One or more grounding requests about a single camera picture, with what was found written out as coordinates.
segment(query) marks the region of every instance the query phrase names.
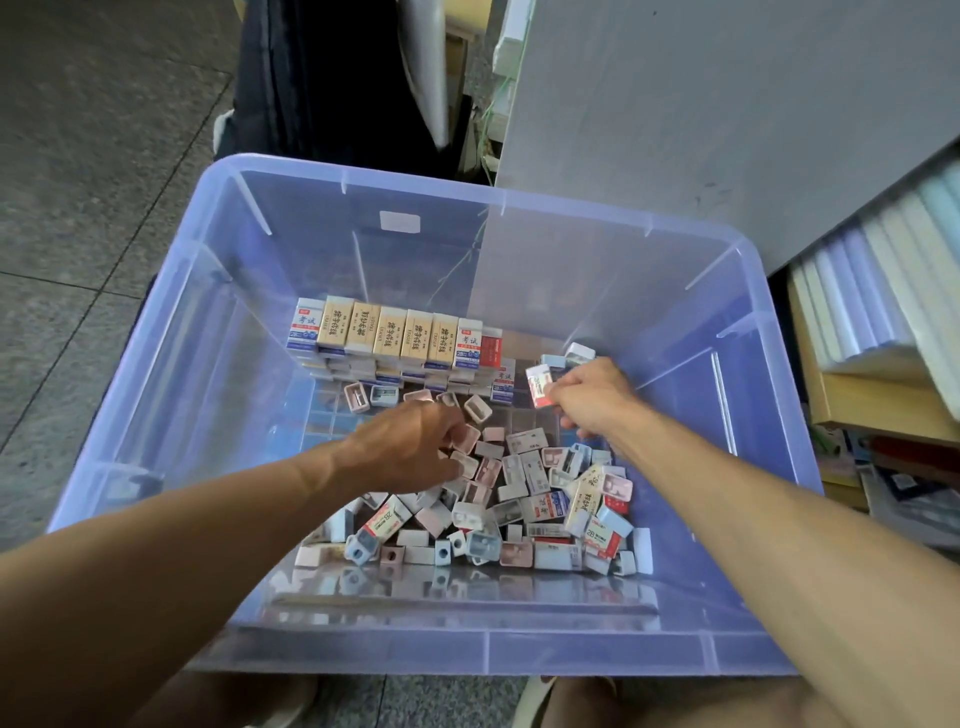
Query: person's left hand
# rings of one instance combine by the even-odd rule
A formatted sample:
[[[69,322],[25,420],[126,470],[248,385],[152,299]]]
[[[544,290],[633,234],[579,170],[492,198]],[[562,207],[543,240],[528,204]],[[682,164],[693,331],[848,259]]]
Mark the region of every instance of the person's left hand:
[[[451,432],[464,426],[459,407],[406,401],[337,443],[334,461],[358,493],[415,493],[463,474],[460,463],[437,450],[448,448]]]

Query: person's left arm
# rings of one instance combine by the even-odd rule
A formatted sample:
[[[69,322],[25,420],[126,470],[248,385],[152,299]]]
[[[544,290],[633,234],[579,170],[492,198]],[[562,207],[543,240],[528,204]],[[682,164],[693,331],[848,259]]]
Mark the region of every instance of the person's left arm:
[[[0,713],[122,723],[291,548],[368,491],[452,480],[457,407],[408,402],[345,440],[149,498],[0,555]]]

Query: person's right arm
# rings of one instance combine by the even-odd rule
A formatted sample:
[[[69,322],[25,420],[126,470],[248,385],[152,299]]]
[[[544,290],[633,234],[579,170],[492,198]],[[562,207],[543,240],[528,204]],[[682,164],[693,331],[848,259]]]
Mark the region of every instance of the person's right arm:
[[[547,391],[674,507],[780,648],[855,726],[960,726],[960,568],[718,449],[609,359]]]

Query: hand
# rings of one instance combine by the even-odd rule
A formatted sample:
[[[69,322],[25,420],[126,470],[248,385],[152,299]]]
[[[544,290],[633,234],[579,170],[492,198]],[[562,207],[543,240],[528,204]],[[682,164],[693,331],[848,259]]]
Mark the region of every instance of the hand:
[[[358,495],[369,491],[415,493],[463,474],[456,460],[441,458],[451,433],[465,427],[459,407],[407,401],[383,412],[338,443],[334,455]]]
[[[578,427],[577,437],[608,437],[616,416],[637,402],[630,382],[606,356],[567,372],[546,388],[560,412],[560,426]]]

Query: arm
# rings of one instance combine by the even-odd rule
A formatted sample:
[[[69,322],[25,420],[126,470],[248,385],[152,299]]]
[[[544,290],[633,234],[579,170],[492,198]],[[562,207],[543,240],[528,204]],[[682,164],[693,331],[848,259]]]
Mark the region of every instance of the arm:
[[[0,712],[122,723],[209,642],[291,548],[371,490],[460,474],[459,408],[410,402],[346,440],[164,493],[0,556]]]
[[[640,402],[609,359],[548,396],[686,521],[813,688],[855,726],[960,725],[960,569]]]

